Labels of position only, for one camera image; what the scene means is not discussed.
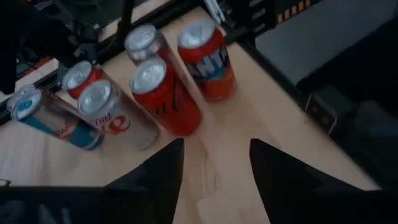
red bull can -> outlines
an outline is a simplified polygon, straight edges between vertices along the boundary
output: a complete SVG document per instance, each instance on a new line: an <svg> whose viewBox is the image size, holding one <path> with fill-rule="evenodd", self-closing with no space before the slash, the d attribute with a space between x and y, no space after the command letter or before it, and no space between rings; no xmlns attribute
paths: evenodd
<svg viewBox="0 0 398 224"><path fill-rule="evenodd" d="M43 90L29 90L13 104L11 118L84 150L96 149L104 134L73 114L68 103Z"/></svg>
<svg viewBox="0 0 398 224"><path fill-rule="evenodd" d="M12 109L15 106L15 103L17 103L18 100L20 100L21 97L23 97L23 95L25 93L28 93L35 89L36 88L33 85L26 85L26 86L22 87L21 89L19 89L18 91L16 91L7 101L7 110L12 111Z"/></svg>

red soda can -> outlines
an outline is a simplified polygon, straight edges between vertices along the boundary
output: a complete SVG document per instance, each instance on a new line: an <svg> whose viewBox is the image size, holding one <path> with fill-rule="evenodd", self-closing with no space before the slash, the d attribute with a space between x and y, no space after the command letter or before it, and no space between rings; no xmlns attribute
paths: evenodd
<svg viewBox="0 0 398 224"><path fill-rule="evenodd" d="M161 58L138 66L130 81L132 95L160 124L176 136L192 134L201 123L201 112L175 73Z"/></svg>
<svg viewBox="0 0 398 224"><path fill-rule="evenodd" d="M177 75L188 86L187 75L184 73L166 38L153 25L142 25L130 31L124 41L124 47L129 58L137 66L148 58L160 57L167 64L174 66Z"/></svg>
<svg viewBox="0 0 398 224"><path fill-rule="evenodd" d="M178 53L208 101L226 99L235 89L235 77L224 38L215 23L196 21L177 37Z"/></svg>
<svg viewBox="0 0 398 224"><path fill-rule="evenodd" d="M62 88L77 99L80 93L92 82L104 77L104 71L89 61L82 61L72 66L62 78Z"/></svg>

wooden table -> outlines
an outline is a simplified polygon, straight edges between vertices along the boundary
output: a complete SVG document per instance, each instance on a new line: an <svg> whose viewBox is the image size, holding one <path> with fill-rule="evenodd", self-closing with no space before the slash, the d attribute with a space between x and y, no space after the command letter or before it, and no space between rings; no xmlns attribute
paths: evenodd
<svg viewBox="0 0 398 224"><path fill-rule="evenodd" d="M204 17L208 15L198 8L162 29L175 53L178 31ZM269 223L251 172L251 138L262 139L360 189L377 189L238 44L229 46L228 52L238 83L230 99L207 103L190 79L190 91L204 120L185 139L175 223ZM129 80L136 68L127 54L121 53L103 67L131 95ZM75 104L65 92L59 94ZM107 136L100 149L85 152L11 121L0 128L0 179L9 179L12 185L104 186L173 139L162 129L160 138L140 152Z"/></svg>

aluminum can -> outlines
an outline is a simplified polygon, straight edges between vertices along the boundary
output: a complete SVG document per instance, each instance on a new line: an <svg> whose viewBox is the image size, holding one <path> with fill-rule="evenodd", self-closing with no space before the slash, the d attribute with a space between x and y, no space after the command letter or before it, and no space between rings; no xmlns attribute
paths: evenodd
<svg viewBox="0 0 398 224"><path fill-rule="evenodd" d="M141 63L130 81L132 95L161 125L176 136L192 134L202 114L175 73L161 58Z"/></svg>
<svg viewBox="0 0 398 224"><path fill-rule="evenodd" d="M104 134L69 112L68 103L59 100L42 90L31 90L15 102L11 117L84 150L101 145Z"/></svg>
<svg viewBox="0 0 398 224"><path fill-rule="evenodd" d="M235 77L224 38L215 23L196 21L177 37L178 54L208 101L228 98L235 90Z"/></svg>
<svg viewBox="0 0 398 224"><path fill-rule="evenodd" d="M77 107L87 122L136 149L150 146L159 135L154 120L108 80L98 80L86 87Z"/></svg>
<svg viewBox="0 0 398 224"><path fill-rule="evenodd" d="M15 106L15 103L18 102L18 100L20 100L21 97L23 97L23 95L25 93L28 93L32 90L35 90L35 86L33 85L26 85L23 86L21 89L19 89L18 91L16 91L7 101L7 110L8 111L12 111L12 109Z"/></svg>
<svg viewBox="0 0 398 224"><path fill-rule="evenodd" d="M89 84L103 77L104 71L100 66L92 65L89 61L84 60L72 66L63 76L62 88L73 99L77 99Z"/></svg>
<svg viewBox="0 0 398 224"><path fill-rule="evenodd" d="M130 31L126 36L124 46L129 58L135 65L138 66L141 62L152 57L160 57L169 65L174 66L184 85L189 85L187 75L167 43L166 38L153 25L142 25Z"/></svg>

orange fanta can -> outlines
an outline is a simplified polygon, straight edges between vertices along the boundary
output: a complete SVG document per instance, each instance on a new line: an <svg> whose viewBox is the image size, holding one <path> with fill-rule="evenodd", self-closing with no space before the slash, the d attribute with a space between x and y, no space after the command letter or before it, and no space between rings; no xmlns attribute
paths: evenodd
<svg viewBox="0 0 398 224"><path fill-rule="evenodd" d="M208 101L224 100L235 89L224 37L210 20L196 21L177 37L178 53Z"/></svg>

